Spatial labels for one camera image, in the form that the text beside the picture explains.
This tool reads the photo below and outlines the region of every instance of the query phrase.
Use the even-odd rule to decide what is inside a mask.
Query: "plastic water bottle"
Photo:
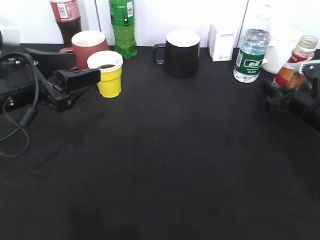
[[[270,41],[271,13],[271,7],[264,5],[245,32],[233,70],[233,75],[239,82],[252,83],[259,76]]]
[[[109,0],[115,51],[124,59],[137,55],[135,11],[133,0]]]

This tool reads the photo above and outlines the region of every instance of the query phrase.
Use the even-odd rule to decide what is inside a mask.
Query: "green label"
[[[134,1],[110,0],[111,24],[116,27],[131,27],[135,24]]]
[[[246,75],[257,75],[260,72],[265,55],[251,55],[239,50],[235,62],[235,69]]]

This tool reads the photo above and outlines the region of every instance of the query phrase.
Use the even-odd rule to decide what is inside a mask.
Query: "mug handle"
[[[153,47],[153,61],[155,64],[162,65],[165,63],[165,60],[157,60],[156,59],[156,53],[157,53],[157,49],[166,48],[166,47],[167,47],[167,44],[165,44],[165,43],[159,43],[159,44],[154,45],[154,47]]]
[[[71,47],[66,47],[66,48],[61,49],[59,53],[66,54],[66,53],[73,53],[73,52],[74,52],[74,49],[71,46]],[[74,66],[73,68],[71,68],[69,70],[70,71],[75,71],[75,70],[77,70],[77,67]]]
[[[73,52],[74,52],[74,49],[71,46],[71,47],[66,47],[66,48],[61,49],[59,53],[66,54],[66,53],[73,53]]]

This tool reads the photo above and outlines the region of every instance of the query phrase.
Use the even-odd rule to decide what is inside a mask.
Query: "black cable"
[[[16,122],[8,115],[8,113],[7,113],[7,111],[6,111],[6,105],[7,105],[8,102],[9,102],[8,99],[4,102],[4,104],[3,104],[3,106],[2,106],[2,112],[4,113],[6,119],[8,119],[11,123],[13,123],[14,125],[16,125],[21,131],[24,132],[25,137],[26,137],[26,146],[25,146],[25,148],[23,149],[23,151],[20,152],[20,153],[10,155],[10,154],[6,154],[6,153],[0,151],[0,155],[5,156],[5,157],[18,157],[18,156],[21,156],[22,154],[24,154],[24,153],[27,151],[27,149],[28,149],[28,147],[29,147],[29,144],[30,144],[30,139],[29,139],[29,135],[28,135],[28,133],[26,132],[26,130],[24,130],[24,128],[23,128],[22,126],[20,126],[18,123],[16,123]]]
[[[309,110],[309,112],[312,113],[319,104],[320,104],[320,101],[317,102],[315,105],[313,105],[312,108]]]
[[[22,153],[15,154],[15,155],[7,155],[7,154],[2,153],[0,151],[0,155],[6,156],[6,157],[17,157],[17,156],[20,156],[21,154],[25,153],[29,147],[29,136],[28,136],[27,132],[23,129],[23,127],[25,125],[30,124],[30,122],[32,121],[32,117],[34,117],[36,115],[36,112],[37,112],[36,108],[37,108],[39,96],[40,96],[40,81],[39,81],[39,78],[37,75],[34,60],[32,59],[32,57],[30,55],[24,54],[24,53],[19,53],[19,52],[12,52],[12,53],[9,53],[9,54],[1,57],[0,62],[7,61],[10,58],[25,61],[26,65],[30,68],[32,80],[34,80],[34,82],[35,82],[35,91],[34,91],[34,99],[33,99],[32,107],[28,107],[26,112],[22,115],[20,124],[15,122],[14,120],[12,120],[11,117],[6,112],[5,108],[6,108],[6,104],[8,103],[8,99],[5,101],[5,103],[2,107],[2,110],[3,110],[6,118],[11,123],[15,124],[17,126],[17,128],[15,130],[13,130],[11,133],[9,133],[8,135],[0,138],[0,143],[3,143],[4,141],[8,140],[9,138],[11,138],[15,134],[17,134],[20,130],[22,130],[25,133],[25,135],[27,136],[27,146]]]
[[[4,142],[5,140],[13,137],[20,131],[20,128],[17,127],[15,130],[13,130],[11,133],[9,133],[7,136],[4,136],[3,138],[0,138],[0,143]]]

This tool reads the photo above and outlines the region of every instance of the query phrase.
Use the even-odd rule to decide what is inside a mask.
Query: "white container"
[[[303,32],[290,27],[277,27],[271,29],[271,40],[267,49],[262,68],[269,73],[277,74],[291,57]]]
[[[236,26],[225,23],[210,24],[208,47],[214,62],[230,61],[232,59],[237,31]]]

